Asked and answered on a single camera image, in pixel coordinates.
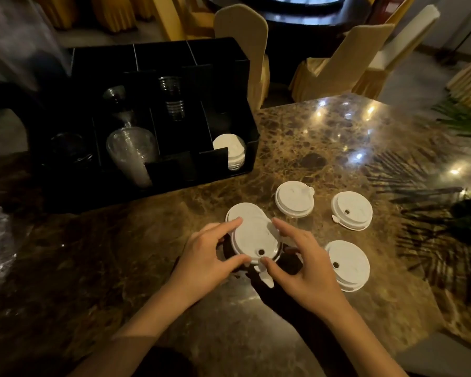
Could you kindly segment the person's right hand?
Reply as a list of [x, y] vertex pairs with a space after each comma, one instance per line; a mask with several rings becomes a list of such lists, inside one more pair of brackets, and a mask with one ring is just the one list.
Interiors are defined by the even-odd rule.
[[321, 302], [341, 297], [346, 299], [335, 278], [330, 258], [314, 235], [277, 218], [273, 218], [272, 223], [282, 236], [295, 242], [293, 251], [299, 253], [303, 260], [300, 272], [294, 275], [293, 285], [281, 286], [282, 289], [316, 315], [317, 305]]

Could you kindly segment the person's left hand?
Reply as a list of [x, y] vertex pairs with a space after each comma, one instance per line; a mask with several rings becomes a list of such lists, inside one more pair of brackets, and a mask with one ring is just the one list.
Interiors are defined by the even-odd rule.
[[229, 275], [215, 275], [215, 263], [219, 260], [216, 248], [229, 231], [238, 228], [242, 223], [242, 218], [209, 223], [190, 236], [167, 282], [173, 296], [185, 309], [205, 297], [228, 278]]

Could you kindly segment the white plastic cup lid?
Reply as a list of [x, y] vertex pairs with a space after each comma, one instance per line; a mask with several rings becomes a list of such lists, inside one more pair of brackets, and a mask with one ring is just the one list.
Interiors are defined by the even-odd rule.
[[243, 223], [232, 231], [230, 237], [234, 252], [251, 258], [245, 266], [253, 268], [261, 281], [272, 289], [274, 280], [261, 258], [268, 257], [276, 262], [283, 252], [283, 242], [270, 219], [262, 216], [243, 218]]
[[361, 194], [343, 191], [331, 201], [332, 219], [335, 223], [352, 231], [362, 231], [370, 226], [373, 208]]
[[342, 291], [358, 291], [368, 282], [370, 263], [366, 254], [357, 245], [344, 240], [335, 240], [329, 242], [325, 250]]
[[260, 207], [250, 202], [238, 203], [228, 210], [226, 221], [232, 221], [237, 218], [242, 218], [243, 223], [238, 228], [229, 231], [229, 234], [247, 228], [255, 228], [262, 225], [264, 222], [267, 223], [270, 221]]
[[314, 209], [313, 187], [299, 181], [287, 181], [278, 186], [275, 203], [288, 217], [300, 219], [308, 216]]

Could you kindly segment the person's right forearm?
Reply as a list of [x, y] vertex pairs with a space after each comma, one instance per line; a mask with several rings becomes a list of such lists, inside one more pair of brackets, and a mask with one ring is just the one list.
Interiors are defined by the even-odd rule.
[[317, 305], [316, 311], [358, 377], [409, 377], [346, 299], [326, 300]]

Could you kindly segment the person's left forearm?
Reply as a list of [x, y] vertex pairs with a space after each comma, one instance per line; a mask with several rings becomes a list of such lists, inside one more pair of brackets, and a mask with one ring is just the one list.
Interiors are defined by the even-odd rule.
[[167, 283], [67, 377], [131, 377], [162, 333], [199, 298]]

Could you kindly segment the stack of white lids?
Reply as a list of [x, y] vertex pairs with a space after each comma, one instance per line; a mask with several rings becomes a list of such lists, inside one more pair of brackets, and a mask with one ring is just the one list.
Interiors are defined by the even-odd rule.
[[228, 149], [228, 165], [230, 171], [239, 170], [245, 163], [246, 144], [243, 139], [235, 134], [222, 134], [213, 141], [215, 150]]

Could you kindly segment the stack of large clear cups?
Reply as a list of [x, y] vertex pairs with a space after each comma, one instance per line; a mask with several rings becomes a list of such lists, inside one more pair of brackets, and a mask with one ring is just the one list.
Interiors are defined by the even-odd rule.
[[139, 126], [120, 128], [108, 136], [106, 149], [118, 169], [134, 185], [142, 189], [152, 187], [146, 165], [157, 162], [160, 156], [151, 131]]

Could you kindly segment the stack of small clear cups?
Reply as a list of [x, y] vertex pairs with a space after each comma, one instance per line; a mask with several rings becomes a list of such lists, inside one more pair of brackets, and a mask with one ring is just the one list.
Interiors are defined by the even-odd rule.
[[158, 83], [169, 117], [172, 121], [184, 120], [186, 113], [181, 77], [162, 76], [158, 78]]

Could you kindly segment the stack of clear lids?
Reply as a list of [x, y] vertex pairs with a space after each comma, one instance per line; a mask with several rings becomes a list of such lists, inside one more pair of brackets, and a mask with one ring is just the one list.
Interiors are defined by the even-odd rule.
[[74, 132], [61, 132], [50, 138], [50, 157], [53, 162], [82, 166], [93, 160], [87, 140]]

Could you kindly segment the black compartment organizer box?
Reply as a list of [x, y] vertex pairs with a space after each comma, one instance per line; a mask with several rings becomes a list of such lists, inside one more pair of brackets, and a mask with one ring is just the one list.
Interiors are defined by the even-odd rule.
[[[52, 79], [39, 91], [39, 112], [27, 124], [35, 176], [45, 209], [79, 213], [146, 196], [250, 173], [260, 134], [245, 92], [250, 61], [233, 38], [82, 47], [71, 50], [71, 75]], [[185, 119], [172, 121], [158, 78], [179, 76]], [[134, 185], [106, 149], [108, 136], [123, 128], [105, 109], [102, 94], [126, 88], [136, 126], [155, 136], [160, 159], [147, 164], [152, 187]], [[70, 166], [53, 162], [50, 138], [61, 132], [83, 136], [93, 160]], [[235, 134], [246, 144], [245, 163], [227, 168], [228, 149], [213, 141]]]

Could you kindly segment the dark round table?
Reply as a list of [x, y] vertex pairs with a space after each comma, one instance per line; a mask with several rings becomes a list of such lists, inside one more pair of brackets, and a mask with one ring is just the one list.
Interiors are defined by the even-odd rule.
[[202, 0], [217, 11], [235, 4], [249, 6], [271, 24], [349, 27], [364, 24], [370, 0]]

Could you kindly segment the row of yellow covered chairs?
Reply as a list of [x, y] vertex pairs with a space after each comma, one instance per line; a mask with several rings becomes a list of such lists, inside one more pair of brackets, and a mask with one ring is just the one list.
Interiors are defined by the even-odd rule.
[[167, 41], [214, 37], [214, 13], [198, 0], [33, 0], [59, 31], [95, 24], [118, 34], [155, 20]]

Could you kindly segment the large clear plastic bag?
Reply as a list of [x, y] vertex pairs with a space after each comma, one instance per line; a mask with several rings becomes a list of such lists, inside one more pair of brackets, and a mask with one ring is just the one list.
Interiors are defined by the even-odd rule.
[[71, 75], [71, 59], [33, 0], [0, 0], [0, 82], [38, 92]]

